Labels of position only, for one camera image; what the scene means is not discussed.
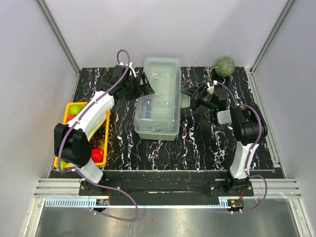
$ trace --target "green apple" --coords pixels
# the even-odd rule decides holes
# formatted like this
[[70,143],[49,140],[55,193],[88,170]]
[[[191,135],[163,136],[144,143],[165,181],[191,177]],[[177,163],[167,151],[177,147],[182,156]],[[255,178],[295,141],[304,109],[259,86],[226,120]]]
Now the green apple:
[[70,114],[76,116],[77,114],[80,113],[80,111],[82,110],[82,107],[79,105],[72,105],[70,107]]

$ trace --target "black marble table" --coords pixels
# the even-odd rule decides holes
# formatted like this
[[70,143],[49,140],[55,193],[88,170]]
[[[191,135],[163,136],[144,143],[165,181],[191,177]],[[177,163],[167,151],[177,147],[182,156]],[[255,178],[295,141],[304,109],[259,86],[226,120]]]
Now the black marble table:
[[[74,102],[89,101],[102,79],[112,68],[83,68]],[[189,87],[206,79],[204,67],[181,68],[182,87]],[[211,73],[213,80],[224,82],[233,91],[237,101],[254,102],[244,68],[236,67],[229,78]],[[118,102],[110,117],[110,134],[107,164],[101,169],[116,170],[221,170],[232,164],[236,141],[232,127],[214,125],[209,111],[199,107],[192,111],[181,109],[180,132],[175,141],[140,139],[133,121],[136,101]],[[273,163],[266,140],[254,155],[252,169],[271,170]]]

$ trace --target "white wall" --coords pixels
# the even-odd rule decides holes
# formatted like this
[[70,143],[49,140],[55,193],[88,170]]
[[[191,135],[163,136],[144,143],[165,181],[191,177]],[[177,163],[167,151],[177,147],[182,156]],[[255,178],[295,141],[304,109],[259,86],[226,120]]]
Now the white wall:
[[0,1],[0,55],[0,235],[15,237],[76,75],[34,0]]
[[297,1],[256,78],[287,174],[296,178],[316,230],[316,1]]
[[125,48],[146,57],[251,67],[286,0],[45,0],[80,67],[116,64]]

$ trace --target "yellow crate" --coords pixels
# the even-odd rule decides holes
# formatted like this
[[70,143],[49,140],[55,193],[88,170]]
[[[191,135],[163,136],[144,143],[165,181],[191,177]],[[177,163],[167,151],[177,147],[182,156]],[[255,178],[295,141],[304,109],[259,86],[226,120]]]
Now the yellow crate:
[[[63,124],[66,124],[67,119],[71,116],[70,115],[70,107],[72,105],[79,105],[79,106],[84,108],[87,104],[88,104],[88,102],[69,103],[66,106],[66,111],[65,111]],[[111,110],[108,110],[107,111],[107,119],[106,119],[105,123],[102,124],[102,126],[105,127],[105,140],[104,140],[104,143],[101,140],[99,140],[98,142],[100,142],[99,148],[101,148],[104,151],[104,154],[103,154],[103,161],[99,162],[99,163],[96,163],[97,166],[103,166],[107,162],[107,149],[108,149],[108,138],[109,138],[110,114],[111,114]],[[58,162],[58,157],[55,157],[55,161],[54,161],[55,168],[57,168],[57,162]],[[72,166],[70,164],[68,164],[68,163],[65,166],[65,168],[70,168],[70,167],[72,167]]]

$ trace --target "stacked plastic container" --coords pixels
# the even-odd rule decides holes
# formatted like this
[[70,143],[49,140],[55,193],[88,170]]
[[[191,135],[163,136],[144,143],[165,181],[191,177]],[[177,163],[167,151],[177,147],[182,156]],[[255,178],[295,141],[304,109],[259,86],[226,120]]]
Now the stacked plastic container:
[[155,94],[138,99],[135,131],[142,139],[173,141],[180,126],[180,60],[146,58],[144,72]]

